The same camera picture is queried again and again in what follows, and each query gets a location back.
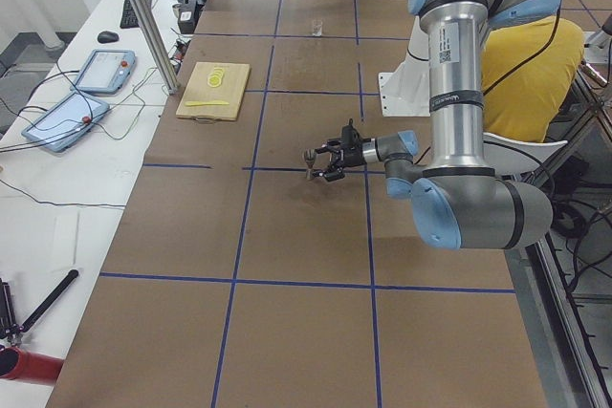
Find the black keyboard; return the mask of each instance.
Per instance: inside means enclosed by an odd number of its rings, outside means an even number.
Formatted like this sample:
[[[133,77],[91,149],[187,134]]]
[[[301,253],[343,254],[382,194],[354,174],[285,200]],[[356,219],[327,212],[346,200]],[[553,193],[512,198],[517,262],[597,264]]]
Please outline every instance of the black keyboard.
[[[153,0],[147,1],[149,3],[149,6],[153,4]],[[123,13],[121,14],[121,22],[119,23],[119,27],[122,29],[138,27],[138,18],[136,17],[136,12],[134,11],[130,0],[123,1]]]

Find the computer mouse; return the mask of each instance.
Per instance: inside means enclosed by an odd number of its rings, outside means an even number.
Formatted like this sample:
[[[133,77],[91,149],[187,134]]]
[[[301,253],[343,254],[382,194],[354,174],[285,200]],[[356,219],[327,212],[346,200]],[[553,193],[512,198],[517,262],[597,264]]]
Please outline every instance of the computer mouse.
[[[102,31],[98,34],[99,43],[112,43],[119,40],[119,34],[112,31]]]

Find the white table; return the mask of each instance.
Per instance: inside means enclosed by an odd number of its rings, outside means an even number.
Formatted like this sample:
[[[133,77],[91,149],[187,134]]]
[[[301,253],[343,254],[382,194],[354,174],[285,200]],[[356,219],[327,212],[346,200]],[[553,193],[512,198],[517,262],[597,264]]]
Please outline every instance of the white table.
[[[153,9],[168,50],[177,38],[171,30],[177,30],[171,8],[173,3],[174,0],[158,0]],[[102,0],[59,59],[61,70],[71,71],[79,69],[93,49],[133,50],[137,57],[136,68],[121,91],[105,98],[111,106],[124,99],[147,70],[155,67],[140,28],[119,28],[122,4],[123,0]],[[120,41],[99,44],[98,33],[104,30],[118,32]],[[70,83],[63,77],[56,78],[36,92],[30,105],[52,107],[69,91]],[[0,173],[0,179],[44,201],[126,204],[140,171],[144,151],[164,108],[166,93],[159,72],[155,72],[137,92],[146,106],[125,139],[112,140],[94,127],[62,154],[53,154],[40,147],[2,153],[0,165],[4,171]],[[100,123],[113,136],[119,137],[126,132],[141,107],[140,100],[130,97]],[[23,113],[30,120],[39,115],[39,112]],[[18,118],[0,140],[0,149],[26,142],[21,131],[27,124]],[[70,268],[79,271],[73,284],[24,335],[23,349],[26,351],[63,358],[77,331],[122,210],[37,204],[1,183],[0,207],[0,277],[11,285],[19,323],[23,323]],[[70,250],[54,255],[60,247],[75,248],[74,264]],[[42,407],[51,391],[52,388],[47,386],[0,380],[2,406]]]

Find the yellow pillow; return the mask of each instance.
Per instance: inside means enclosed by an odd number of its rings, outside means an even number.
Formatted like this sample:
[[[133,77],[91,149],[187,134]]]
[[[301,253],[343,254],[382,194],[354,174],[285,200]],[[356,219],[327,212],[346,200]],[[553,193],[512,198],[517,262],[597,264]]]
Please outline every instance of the yellow pillow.
[[[491,32],[482,53],[483,92],[548,42],[555,17]],[[582,29],[565,19],[539,56],[485,96],[484,130],[504,138],[543,142],[582,60]]]

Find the yellow cutting board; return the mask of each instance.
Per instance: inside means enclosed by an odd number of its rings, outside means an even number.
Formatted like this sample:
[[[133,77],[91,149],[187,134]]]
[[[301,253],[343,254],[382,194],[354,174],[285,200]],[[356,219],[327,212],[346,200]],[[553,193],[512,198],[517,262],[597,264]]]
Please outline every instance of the yellow cutting board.
[[[208,85],[208,76],[215,69],[223,69],[221,85]],[[249,64],[228,62],[198,62],[176,111],[178,118],[210,118],[235,121],[238,118],[242,96],[249,78]]]

